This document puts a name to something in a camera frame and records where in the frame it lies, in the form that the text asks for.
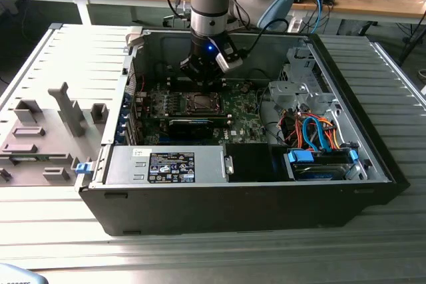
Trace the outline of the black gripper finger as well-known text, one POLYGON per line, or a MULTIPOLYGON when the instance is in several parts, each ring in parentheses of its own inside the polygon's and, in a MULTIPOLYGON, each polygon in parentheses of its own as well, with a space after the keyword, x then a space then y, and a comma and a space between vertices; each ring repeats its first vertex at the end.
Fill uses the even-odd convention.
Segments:
POLYGON ((207 74, 201 58, 189 55, 180 62, 180 71, 197 84, 202 92, 207 91, 207 74))
POLYGON ((204 75, 204 91, 214 92, 222 84, 222 69, 216 62, 211 62, 205 70, 204 75))

